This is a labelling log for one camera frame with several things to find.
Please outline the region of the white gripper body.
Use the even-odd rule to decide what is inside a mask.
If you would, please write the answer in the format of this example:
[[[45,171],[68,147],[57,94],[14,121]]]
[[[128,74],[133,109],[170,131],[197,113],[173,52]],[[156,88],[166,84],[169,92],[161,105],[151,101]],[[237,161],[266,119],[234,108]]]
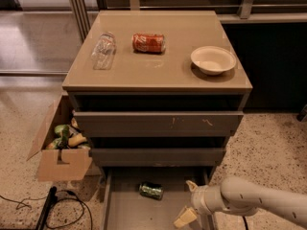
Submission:
[[[197,186],[191,191],[191,203],[199,215],[212,215],[223,210],[219,186]]]

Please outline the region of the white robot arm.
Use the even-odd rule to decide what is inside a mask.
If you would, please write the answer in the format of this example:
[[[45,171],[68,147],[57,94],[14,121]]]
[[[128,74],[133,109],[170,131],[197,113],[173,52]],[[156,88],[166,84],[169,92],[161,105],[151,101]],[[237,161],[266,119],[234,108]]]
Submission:
[[[186,184],[191,193],[191,207],[184,207],[174,221],[181,228],[197,216],[222,212],[235,216],[253,216],[264,209],[296,225],[307,228],[307,195],[281,191],[230,176],[216,186],[198,186],[191,180]]]

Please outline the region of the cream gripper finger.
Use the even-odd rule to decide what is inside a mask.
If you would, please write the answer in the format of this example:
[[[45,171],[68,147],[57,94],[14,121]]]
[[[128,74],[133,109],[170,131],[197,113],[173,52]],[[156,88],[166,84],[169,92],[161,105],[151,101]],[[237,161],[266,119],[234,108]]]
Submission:
[[[174,221],[175,228],[182,228],[193,222],[198,217],[197,212],[192,207],[184,206]]]
[[[191,181],[191,180],[187,180],[186,184],[188,185],[188,188],[189,188],[190,192],[195,192],[197,190],[197,188],[198,188],[198,185],[195,182]]]

